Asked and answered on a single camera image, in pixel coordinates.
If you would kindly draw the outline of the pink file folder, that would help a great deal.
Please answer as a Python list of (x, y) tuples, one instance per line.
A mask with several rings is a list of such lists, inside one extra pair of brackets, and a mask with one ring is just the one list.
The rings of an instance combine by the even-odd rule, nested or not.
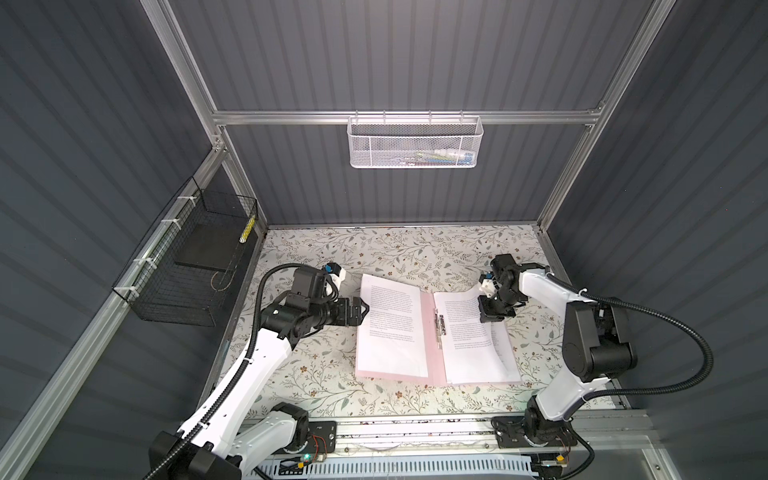
[(426, 291), (421, 290), (422, 319), (423, 319), (423, 327), (424, 327), (424, 340), (425, 340), (425, 348), (426, 348), (426, 354), (427, 354), (429, 376), (426, 378), (394, 377), (394, 376), (390, 376), (388, 378), (374, 378), (371, 376), (361, 376), (356, 371), (356, 363), (355, 363), (355, 375), (358, 378), (408, 381), (408, 382), (425, 384), (427, 386), (435, 386), (435, 387), (459, 386), (459, 385), (450, 385), (446, 381), (442, 350), (438, 348), (437, 342), (436, 342), (435, 325), (434, 325), (434, 310), (436, 309), (435, 301), (434, 301), (435, 294), (436, 293), (428, 293)]

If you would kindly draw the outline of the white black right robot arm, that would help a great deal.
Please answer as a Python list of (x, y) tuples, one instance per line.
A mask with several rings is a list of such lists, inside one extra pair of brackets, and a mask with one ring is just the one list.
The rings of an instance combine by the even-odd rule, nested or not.
[(587, 395), (634, 368), (637, 355), (630, 344), (625, 309), (591, 300), (556, 278), (538, 263), (519, 264), (510, 254), (495, 256), (490, 271), (480, 276), (480, 320), (500, 322), (535, 299), (563, 319), (561, 353), (564, 367), (528, 401), (521, 417), (491, 420), (501, 447), (572, 446), (567, 430)]

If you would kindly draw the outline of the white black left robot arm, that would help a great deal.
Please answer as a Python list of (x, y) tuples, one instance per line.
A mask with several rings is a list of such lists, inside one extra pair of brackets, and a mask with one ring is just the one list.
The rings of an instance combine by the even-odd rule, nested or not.
[(149, 449), (149, 479), (242, 479), (268, 475), (262, 463), (282, 455), (281, 475), (302, 475), (334, 448), (333, 422), (314, 432), (306, 410), (280, 402), (256, 425), (243, 421), (272, 374), (298, 343), (326, 326), (358, 327), (369, 306), (344, 298), (339, 287), (346, 272), (330, 262), (321, 268), (288, 264), (289, 291), (267, 306), (256, 305), (248, 343), (224, 379), (174, 433), (161, 432)]

